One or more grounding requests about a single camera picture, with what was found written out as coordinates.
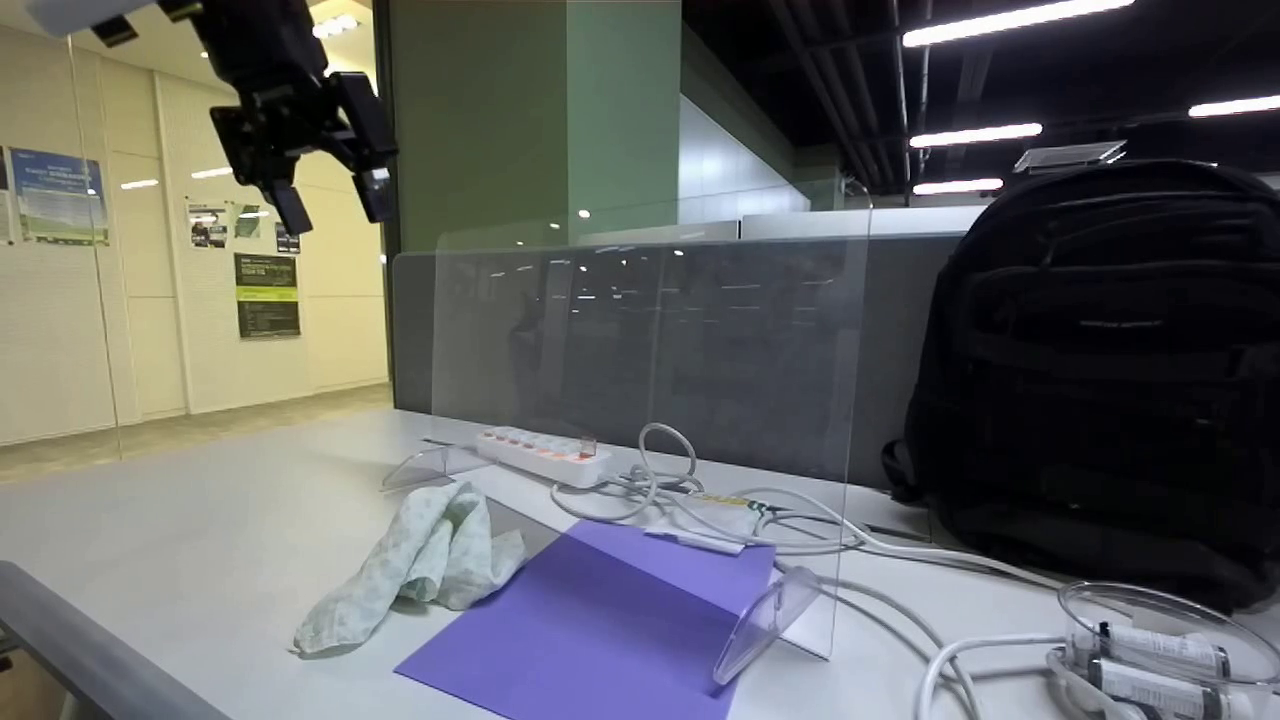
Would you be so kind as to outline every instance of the green pillar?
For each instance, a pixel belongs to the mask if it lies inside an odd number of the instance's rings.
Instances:
[[[399,246],[676,224],[681,0],[388,0]]]

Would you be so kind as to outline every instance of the crumpled towel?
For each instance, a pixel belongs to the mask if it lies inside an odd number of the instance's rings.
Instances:
[[[294,638],[295,657],[362,648],[399,600],[468,610],[523,564],[522,531],[493,537],[487,502],[468,486],[417,490],[362,571],[329,592]]]

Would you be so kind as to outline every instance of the purple sheet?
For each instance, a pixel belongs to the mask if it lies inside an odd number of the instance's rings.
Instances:
[[[395,671],[514,720],[723,720],[707,671],[769,567],[578,524]]]

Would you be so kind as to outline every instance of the white table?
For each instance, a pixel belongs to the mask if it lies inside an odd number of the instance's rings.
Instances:
[[[394,671],[453,611],[394,611],[362,654],[338,660],[290,654],[301,616],[348,582],[388,530],[405,490],[388,490],[384,478],[423,436],[457,432],[464,424],[364,412],[7,486],[0,490],[0,555],[24,564],[227,718],[487,718]],[[703,478],[786,486],[830,502],[853,493],[861,519],[901,516],[885,498],[861,490],[723,466],[707,466]],[[544,524],[574,524],[542,486],[518,471],[475,467],[464,479]],[[924,611],[946,639],[1066,629],[1047,592],[1008,582],[872,555],[844,555],[841,571]],[[970,669],[1008,671],[1041,657],[994,654],[974,657]],[[777,648],[744,677],[731,720],[896,720],[910,718],[921,671],[921,660],[877,626],[841,611],[831,660]],[[986,706],[988,718],[1011,720],[1062,718],[1044,685],[1030,677],[986,685]]]

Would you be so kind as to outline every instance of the power strip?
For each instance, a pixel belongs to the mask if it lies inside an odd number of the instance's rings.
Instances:
[[[486,430],[475,432],[475,453],[518,471],[528,471],[554,486],[574,486],[574,490],[601,486],[603,466],[612,458],[593,439],[566,439],[566,436],[544,436],[523,430]]]

